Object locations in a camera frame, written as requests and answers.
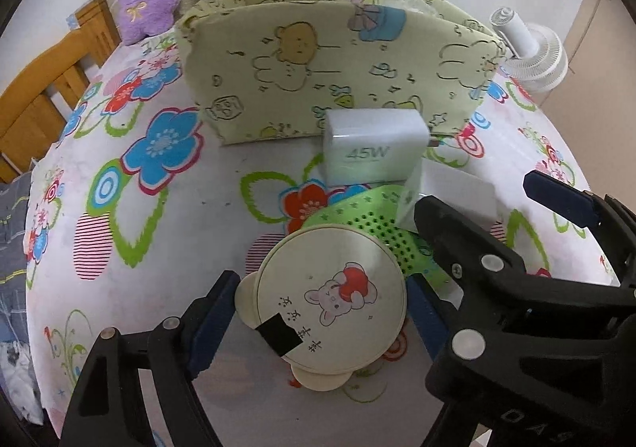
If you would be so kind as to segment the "yellow cartoon storage box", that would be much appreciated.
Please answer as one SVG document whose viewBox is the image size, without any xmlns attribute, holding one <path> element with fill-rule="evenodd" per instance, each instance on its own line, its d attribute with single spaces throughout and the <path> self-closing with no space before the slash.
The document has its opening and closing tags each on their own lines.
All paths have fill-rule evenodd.
<svg viewBox="0 0 636 447">
<path fill-rule="evenodd" d="M 454 135 L 506 56 L 446 0 L 200 0 L 175 36 L 225 144 L 316 136 L 329 111 L 351 109 L 414 109 L 433 135 Z"/>
</svg>

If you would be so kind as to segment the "white charger adapter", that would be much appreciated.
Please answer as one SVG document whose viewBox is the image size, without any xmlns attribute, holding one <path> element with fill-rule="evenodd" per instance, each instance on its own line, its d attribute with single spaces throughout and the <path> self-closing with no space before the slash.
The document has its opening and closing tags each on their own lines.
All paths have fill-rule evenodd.
<svg viewBox="0 0 636 447">
<path fill-rule="evenodd" d="M 324 177 L 329 185 L 404 181 L 429 146 L 415 109 L 330 110 L 324 120 Z"/>
</svg>

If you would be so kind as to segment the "beige door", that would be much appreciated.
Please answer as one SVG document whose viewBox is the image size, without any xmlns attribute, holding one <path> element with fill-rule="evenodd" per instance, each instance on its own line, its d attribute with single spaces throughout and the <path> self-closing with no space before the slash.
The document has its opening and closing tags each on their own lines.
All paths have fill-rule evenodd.
<svg viewBox="0 0 636 447">
<path fill-rule="evenodd" d="M 594 192 L 635 205 L 635 23 L 621 0 L 583 0 L 569 73 L 541 108 Z"/>
</svg>

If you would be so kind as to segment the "white standing fan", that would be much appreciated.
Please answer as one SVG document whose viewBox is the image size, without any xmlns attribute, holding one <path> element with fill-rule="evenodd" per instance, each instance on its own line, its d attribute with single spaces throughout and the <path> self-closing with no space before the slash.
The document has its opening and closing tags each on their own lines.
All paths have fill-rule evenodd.
<svg viewBox="0 0 636 447">
<path fill-rule="evenodd" d="M 525 23 L 509 6 L 496 9 L 489 21 L 511 53 L 503 69 L 526 91 L 547 93 L 563 82 L 569 60 L 556 32 L 542 25 Z"/>
</svg>

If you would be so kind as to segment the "wooden chair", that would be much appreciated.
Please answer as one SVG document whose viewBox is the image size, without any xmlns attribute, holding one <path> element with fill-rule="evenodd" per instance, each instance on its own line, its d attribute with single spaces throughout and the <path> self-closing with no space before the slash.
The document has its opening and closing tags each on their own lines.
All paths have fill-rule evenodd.
<svg viewBox="0 0 636 447">
<path fill-rule="evenodd" d="M 3 183 L 12 182 L 42 158 L 65 126 L 47 89 L 56 88 L 75 108 L 89 85 L 81 60 L 92 59 L 101 67 L 121 43 L 107 0 L 91 0 L 74 16 L 79 27 L 21 70 L 1 95 Z"/>
</svg>

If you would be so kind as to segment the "green perforated panda case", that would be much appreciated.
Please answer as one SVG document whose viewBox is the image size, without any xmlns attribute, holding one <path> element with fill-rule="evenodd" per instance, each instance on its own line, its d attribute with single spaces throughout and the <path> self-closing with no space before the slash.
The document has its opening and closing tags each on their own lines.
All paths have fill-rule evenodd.
<svg viewBox="0 0 636 447">
<path fill-rule="evenodd" d="M 388 184 L 369 189 L 363 185 L 338 187 L 328 196 L 328 205 L 314 213 L 304 227 L 343 225 L 363 231 L 383 242 L 407 278 L 421 274 L 436 296 L 459 308 L 462 289 L 433 260 L 428 243 L 418 235 L 398 227 L 396 222 L 402 187 Z"/>
</svg>

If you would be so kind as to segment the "round cartoon pocket mirror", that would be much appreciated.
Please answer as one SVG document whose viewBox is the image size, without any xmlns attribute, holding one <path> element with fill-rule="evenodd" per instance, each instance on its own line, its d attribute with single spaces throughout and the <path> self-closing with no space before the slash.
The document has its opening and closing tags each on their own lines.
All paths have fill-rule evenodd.
<svg viewBox="0 0 636 447">
<path fill-rule="evenodd" d="M 353 227 L 317 225 L 268 252 L 238 284 L 235 308 L 302 387 L 327 392 L 392 346 L 406 288 L 383 242 Z"/>
</svg>

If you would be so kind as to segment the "floral tablecloth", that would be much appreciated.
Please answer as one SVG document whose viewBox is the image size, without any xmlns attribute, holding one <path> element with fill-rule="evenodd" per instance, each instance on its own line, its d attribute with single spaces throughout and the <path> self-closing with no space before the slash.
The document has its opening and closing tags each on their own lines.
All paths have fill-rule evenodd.
<svg viewBox="0 0 636 447">
<path fill-rule="evenodd" d="M 588 183 L 557 129 L 507 74 L 495 75 L 466 128 L 427 157 L 494 184 L 494 234 L 534 274 L 615 282 L 588 231 L 525 196 L 531 169 L 581 190 Z M 54 429 L 104 328 L 150 330 L 184 312 L 221 272 L 249 272 L 314 212 L 368 205 L 363 185 L 324 183 L 321 164 L 319 139 L 279 127 L 266 142 L 221 146 L 197 122 L 172 35 L 118 49 L 31 179 L 28 333 Z M 227 446 L 416 446 L 440 407 L 425 389 L 429 363 L 406 325 L 341 389 L 312 392 L 234 321 L 195 386 Z"/>
</svg>

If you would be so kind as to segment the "small white charger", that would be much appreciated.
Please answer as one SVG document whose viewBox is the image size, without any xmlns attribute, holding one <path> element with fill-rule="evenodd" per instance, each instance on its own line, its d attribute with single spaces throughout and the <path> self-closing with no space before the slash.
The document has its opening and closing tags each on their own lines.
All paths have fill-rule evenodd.
<svg viewBox="0 0 636 447">
<path fill-rule="evenodd" d="M 438 198 L 486 231 L 497 221 L 497 198 L 492 183 L 423 158 L 404 184 L 395 217 L 399 228 L 417 232 L 415 205 L 425 196 Z"/>
</svg>

